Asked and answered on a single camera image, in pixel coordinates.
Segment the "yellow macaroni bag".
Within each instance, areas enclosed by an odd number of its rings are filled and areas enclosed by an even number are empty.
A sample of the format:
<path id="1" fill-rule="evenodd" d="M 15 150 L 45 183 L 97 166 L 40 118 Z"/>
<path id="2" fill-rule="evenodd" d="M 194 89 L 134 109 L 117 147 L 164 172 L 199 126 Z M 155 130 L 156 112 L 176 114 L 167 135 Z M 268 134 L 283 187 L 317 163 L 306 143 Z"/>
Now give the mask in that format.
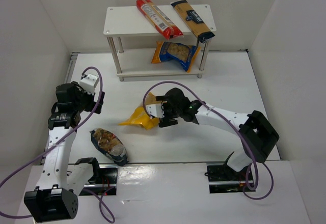
<path id="1" fill-rule="evenodd" d="M 153 129 L 157 127 L 159 123 L 158 118 L 150 118 L 144 108 L 143 104 L 140 103 L 138 107 L 134 110 L 133 114 L 124 122 L 118 124 L 119 126 L 137 126 L 146 130 Z"/>

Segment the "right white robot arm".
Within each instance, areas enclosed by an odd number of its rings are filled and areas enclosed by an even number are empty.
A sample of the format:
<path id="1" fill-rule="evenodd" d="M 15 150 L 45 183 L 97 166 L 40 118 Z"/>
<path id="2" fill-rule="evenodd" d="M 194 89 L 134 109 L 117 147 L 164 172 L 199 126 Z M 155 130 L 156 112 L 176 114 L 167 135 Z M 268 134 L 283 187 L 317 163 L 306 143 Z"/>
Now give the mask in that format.
<path id="1" fill-rule="evenodd" d="M 265 115 L 257 110 L 245 114 L 214 107 L 198 99 L 190 101 L 179 88 L 157 96 L 156 105 L 147 105 L 147 112 L 159 119 L 161 128 L 177 124 L 181 118 L 197 125 L 208 125 L 239 136 L 242 148 L 225 161 L 227 168 L 240 172 L 250 163 L 264 163 L 280 136 Z"/>

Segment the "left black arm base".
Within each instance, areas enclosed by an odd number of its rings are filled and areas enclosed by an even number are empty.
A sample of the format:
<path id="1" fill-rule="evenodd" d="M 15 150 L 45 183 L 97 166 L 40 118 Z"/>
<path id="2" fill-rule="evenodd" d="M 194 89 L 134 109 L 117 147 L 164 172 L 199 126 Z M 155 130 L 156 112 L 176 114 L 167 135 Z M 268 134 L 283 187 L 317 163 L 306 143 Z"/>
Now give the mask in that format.
<path id="1" fill-rule="evenodd" d="M 80 196 L 91 195 L 85 189 L 92 191 L 98 196 L 102 195 L 116 195 L 117 194 L 117 179 L 118 166 L 112 164 L 101 164 L 99 169 L 99 177 L 88 181 Z"/>

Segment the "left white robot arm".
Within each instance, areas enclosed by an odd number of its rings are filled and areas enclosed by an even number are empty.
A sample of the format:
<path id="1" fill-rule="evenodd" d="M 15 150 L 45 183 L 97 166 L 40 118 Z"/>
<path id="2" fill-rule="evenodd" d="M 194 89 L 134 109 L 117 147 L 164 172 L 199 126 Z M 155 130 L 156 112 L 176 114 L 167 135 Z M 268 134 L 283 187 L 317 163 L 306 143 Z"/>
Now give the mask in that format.
<path id="1" fill-rule="evenodd" d="M 45 157 L 43 171 L 33 191 L 27 191 L 24 204 L 36 222 L 74 219 L 78 210 L 78 196 L 88 180 L 97 175 L 96 158 L 79 159 L 68 174 L 69 156 L 81 125 L 84 111 L 99 114 L 95 88 L 99 80 L 81 79 L 80 82 L 57 86 L 57 101 L 48 119 L 50 150 Z"/>

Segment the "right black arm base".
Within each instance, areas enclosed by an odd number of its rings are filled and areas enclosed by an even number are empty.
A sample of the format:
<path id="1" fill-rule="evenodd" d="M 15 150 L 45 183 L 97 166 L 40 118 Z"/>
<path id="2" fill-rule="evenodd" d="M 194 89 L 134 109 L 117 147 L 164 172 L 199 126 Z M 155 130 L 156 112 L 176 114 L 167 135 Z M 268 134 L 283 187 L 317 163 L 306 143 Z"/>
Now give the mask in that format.
<path id="1" fill-rule="evenodd" d="M 234 193 L 251 191 L 246 188 L 247 166 L 240 172 L 226 168 L 222 163 L 208 164 L 204 175 L 208 178 L 209 192 L 213 193 Z"/>

